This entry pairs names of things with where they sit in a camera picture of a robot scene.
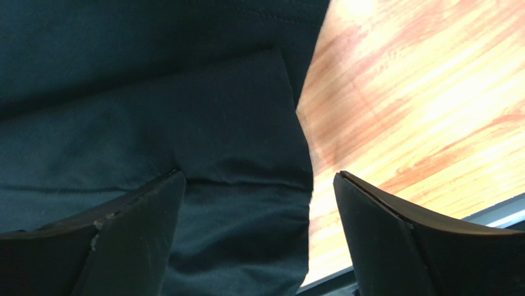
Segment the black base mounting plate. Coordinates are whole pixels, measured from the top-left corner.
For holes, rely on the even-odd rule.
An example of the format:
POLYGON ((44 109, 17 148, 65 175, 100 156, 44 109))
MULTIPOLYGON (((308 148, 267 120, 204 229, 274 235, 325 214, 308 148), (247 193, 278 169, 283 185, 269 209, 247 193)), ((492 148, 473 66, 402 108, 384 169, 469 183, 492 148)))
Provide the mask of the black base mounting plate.
MULTIPOLYGON (((524 194, 462 219, 493 228, 524 230, 524 194)), ((360 295, 354 268, 348 267, 300 287, 296 295, 360 295)))

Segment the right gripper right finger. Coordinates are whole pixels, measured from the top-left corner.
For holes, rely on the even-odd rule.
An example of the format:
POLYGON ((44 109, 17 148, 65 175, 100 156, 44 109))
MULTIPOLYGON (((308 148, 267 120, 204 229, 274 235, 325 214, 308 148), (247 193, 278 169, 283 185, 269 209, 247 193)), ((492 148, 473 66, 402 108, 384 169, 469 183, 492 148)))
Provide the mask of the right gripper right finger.
POLYGON ((362 295, 523 295, 524 233, 459 220, 346 172, 333 180, 362 295))

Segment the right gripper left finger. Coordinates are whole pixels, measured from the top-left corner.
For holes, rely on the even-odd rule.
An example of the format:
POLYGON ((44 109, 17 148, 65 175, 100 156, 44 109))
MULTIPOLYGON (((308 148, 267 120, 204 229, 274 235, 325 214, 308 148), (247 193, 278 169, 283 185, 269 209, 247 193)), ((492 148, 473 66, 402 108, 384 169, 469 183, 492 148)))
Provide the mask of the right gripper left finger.
POLYGON ((180 171, 34 231, 1 234, 2 295, 159 295, 180 171))

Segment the black floral t shirt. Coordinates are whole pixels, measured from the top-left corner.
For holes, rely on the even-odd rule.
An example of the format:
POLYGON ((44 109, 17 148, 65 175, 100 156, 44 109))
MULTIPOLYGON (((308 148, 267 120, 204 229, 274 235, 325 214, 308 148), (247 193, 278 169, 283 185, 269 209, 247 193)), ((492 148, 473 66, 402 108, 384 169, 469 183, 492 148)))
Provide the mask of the black floral t shirt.
POLYGON ((159 295, 295 295, 313 170, 296 109, 328 1, 2 1, 1 234, 174 171, 159 295))

